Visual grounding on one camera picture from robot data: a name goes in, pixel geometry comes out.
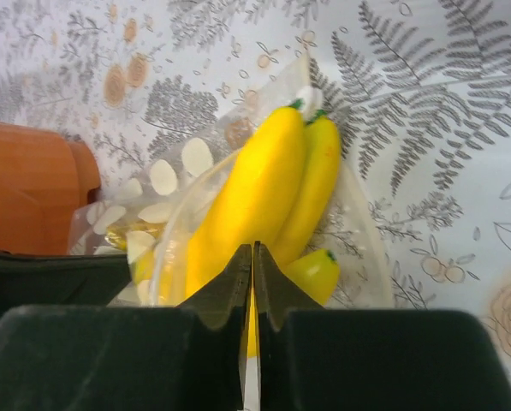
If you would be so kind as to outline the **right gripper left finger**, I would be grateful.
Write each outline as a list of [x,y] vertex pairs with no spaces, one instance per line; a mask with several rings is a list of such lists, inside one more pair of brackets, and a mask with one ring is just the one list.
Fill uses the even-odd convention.
[[252,249],[177,307],[23,305],[0,317],[0,410],[240,410]]

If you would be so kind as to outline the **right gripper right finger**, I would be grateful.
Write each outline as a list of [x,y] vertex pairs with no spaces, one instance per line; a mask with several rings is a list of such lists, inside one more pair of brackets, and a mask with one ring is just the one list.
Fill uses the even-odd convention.
[[263,410],[511,410],[485,328],[452,310],[326,309],[253,249]]

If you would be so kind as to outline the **yellow fake banana bunch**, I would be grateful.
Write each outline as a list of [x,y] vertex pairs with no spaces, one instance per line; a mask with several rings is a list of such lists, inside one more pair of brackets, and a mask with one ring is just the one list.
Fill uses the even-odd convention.
[[323,253],[302,257],[334,191],[340,136],[322,110],[308,120],[303,100],[273,111],[240,149],[218,193],[204,200],[189,194],[166,223],[163,263],[148,251],[134,263],[139,286],[156,281],[163,304],[182,278],[184,301],[219,274],[238,246],[259,241],[278,266],[320,303],[326,302],[339,269]]

